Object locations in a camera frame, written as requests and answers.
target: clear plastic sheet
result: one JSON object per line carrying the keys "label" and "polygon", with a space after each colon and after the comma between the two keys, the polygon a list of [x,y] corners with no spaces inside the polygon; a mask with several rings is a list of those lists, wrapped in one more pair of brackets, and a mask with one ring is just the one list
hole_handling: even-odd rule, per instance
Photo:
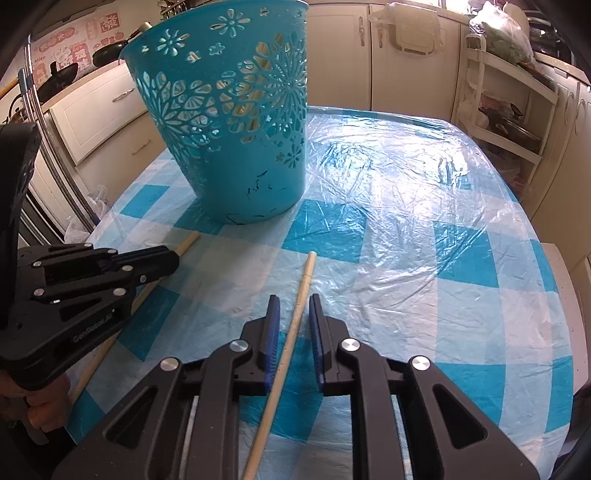
{"label": "clear plastic sheet", "polygon": [[[572,358],[554,277],[515,197],[444,121],[310,108],[307,138],[304,197],[266,222],[209,220],[167,151],[116,202],[90,238],[97,247],[202,237],[122,332],[71,434],[79,440],[163,357],[203,358],[237,338],[270,294],[282,344],[315,250],[311,293],[327,314],[382,355],[431,358],[547,478],[568,431]],[[351,477],[349,399],[318,393],[304,315],[262,480]],[[264,402],[241,398],[241,467]]]}

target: basket rim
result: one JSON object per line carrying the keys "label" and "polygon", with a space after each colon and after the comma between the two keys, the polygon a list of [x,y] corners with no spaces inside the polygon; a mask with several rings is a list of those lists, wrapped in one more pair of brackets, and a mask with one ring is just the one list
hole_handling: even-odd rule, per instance
{"label": "basket rim", "polygon": [[141,35],[138,35],[133,40],[131,40],[123,50],[121,50],[119,54],[119,58],[125,60],[125,53],[128,53],[130,50],[130,46],[134,45],[136,40],[140,38],[145,38],[146,35],[152,37],[153,35],[161,35],[165,30],[170,30],[170,28],[174,28],[174,24],[183,20],[185,17],[191,17],[194,15],[201,16],[202,14],[207,14],[210,10],[227,10],[228,8],[233,8],[234,5],[248,5],[248,4],[261,4],[265,7],[267,5],[276,5],[278,3],[284,4],[299,4],[300,7],[305,8],[306,10],[309,9],[309,4],[304,2],[303,0],[223,0],[218,2],[212,2],[206,5],[201,5],[200,7],[195,7],[186,12],[179,13],[171,18],[167,18],[166,20],[161,21],[160,23],[154,25],[149,30],[146,30]]}

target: drawer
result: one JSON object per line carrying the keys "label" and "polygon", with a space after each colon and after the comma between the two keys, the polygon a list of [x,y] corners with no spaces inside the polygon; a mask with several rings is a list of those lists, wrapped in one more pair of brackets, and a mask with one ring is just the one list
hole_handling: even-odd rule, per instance
{"label": "drawer", "polygon": [[117,130],[146,112],[146,107],[123,63],[82,84],[49,111],[78,165]]}
{"label": "drawer", "polygon": [[78,175],[92,191],[107,187],[112,205],[125,189],[166,148],[148,113],[122,128],[76,166]]}

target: drawer handle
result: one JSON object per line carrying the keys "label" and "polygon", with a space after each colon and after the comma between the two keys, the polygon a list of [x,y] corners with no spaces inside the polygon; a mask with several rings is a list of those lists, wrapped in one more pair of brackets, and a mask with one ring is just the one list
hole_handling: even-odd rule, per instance
{"label": "drawer handle", "polygon": [[117,102],[118,100],[121,100],[122,98],[127,97],[131,92],[133,92],[135,90],[135,87],[130,88],[129,90],[127,90],[126,92],[123,92],[121,95],[119,95],[118,97],[113,98],[111,101],[112,102]]}
{"label": "drawer handle", "polygon": [[583,118],[583,126],[584,126],[585,122],[587,121],[587,103],[582,98],[579,102],[579,108],[577,108],[577,116],[574,118],[574,133],[577,136],[579,135],[579,129],[577,128],[577,126],[579,124],[579,116],[581,114],[581,107],[583,107],[583,110],[585,111],[585,117]]}
{"label": "drawer handle", "polygon": [[146,148],[150,144],[151,141],[152,141],[151,139],[148,140],[144,145],[142,145],[141,147],[139,147],[135,152],[132,152],[131,155],[133,156],[136,153],[138,153],[141,149]]}
{"label": "drawer handle", "polygon": [[566,104],[564,106],[564,124],[565,125],[569,124],[568,114],[569,114],[569,108],[570,108],[569,102],[570,102],[571,98],[573,99],[573,102],[574,102],[574,93],[573,92],[569,93],[569,97],[566,99]]}
{"label": "drawer handle", "polygon": [[365,46],[365,29],[363,28],[363,17],[359,17],[359,37],[361,39],[361,46]]}

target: wooden stick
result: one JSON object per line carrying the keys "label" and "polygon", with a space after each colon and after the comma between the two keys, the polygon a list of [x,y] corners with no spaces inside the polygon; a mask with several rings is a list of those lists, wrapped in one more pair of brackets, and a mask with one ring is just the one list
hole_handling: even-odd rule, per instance
{"label": "wooden stick", "polygon": [[[192,232],[185,239],[185,241],[175,249],[175,252],[177,253],[177,255],[179,257],[182,256],[189,249],[189,247],[191,245],[193,245],[195,240],[197,240],[197,238],[199,238],[199,236],[200,236],[199,232]],[[138,309],[141,307],[141,305],[143,304],[145,299],[148,298],[148,295],[150,295],[150,293],[152,293],[152,290],[156,288],[158,283],[160,283],[160,279],[153,281],[151,283],[148,283],[144,287],[144,289],[139,293],[139,295],[135,298],[134,302],[131,305],[131,314],[132,315],[138,311]],[[111,347],[113,346],[113,344],[117,340],[117,337],[119,336],[120,333],[121,332],[117,332],[113,336],[107,338],[107,340],[105,340],[100,345],[99,350],[97,351],[96,355],[93,357],[93,359],[88,364],[88,367],[86,367],[86,369],[82,373],[82,376],[80,377],[80,381],[78,382],[78,384],[76,385],[76,388],[74,389],[74,391],[72,392],[72,394],[70,396],[70,401],[72,402],[72,405],[74,403],[76,403],[76,401],[78,400],[80,395],[82,395],[82,392],[84,391],[84,389],[88,385],[88,382],[92,378],[92,375],[95,374],[96,369],[99,368],[100,363],[103,361],[106,354],[109,353],[109,350],[111,349]]]}
{"label": "wooden stick", "polygon": [[18,79],[12,79],[8,82],[4,87],[0,88],[0,100],[2,100],[10,90],[16,87],[18,84]]}
{"label": "wooden stick", "polygon": [[275,412],[277,411],[277,405],[279,405],[281,391],[283,390],[283,385],[285,384],[285,379],[287,377],[287,371],[290,367],[291,356],[296,345],[297,332],[300,329],[301,315],[307,303],[308,290],[310,289],[312,272],[314,271],[315,264],[316,252],[310,252],[304,266],[304,273],[301,276],[300,289],[297,294],[297,300],[295,301],[294,313],[291,317],[290,329],[287,332],[285,346],[283,347],[279,366],[275,373],[275,380],[273,381],[271,393],[269,394],[267,405],[265,405],[265,410],[262,414],[261,424],[256,431],[255,441],[252,444],[251,453],[248,457],[246,467],[244,468],[242,480],[255,480],[256,472],[261,463],[262,454],[267,445],[267,439],[269,438],[273,419],[275,418]]}

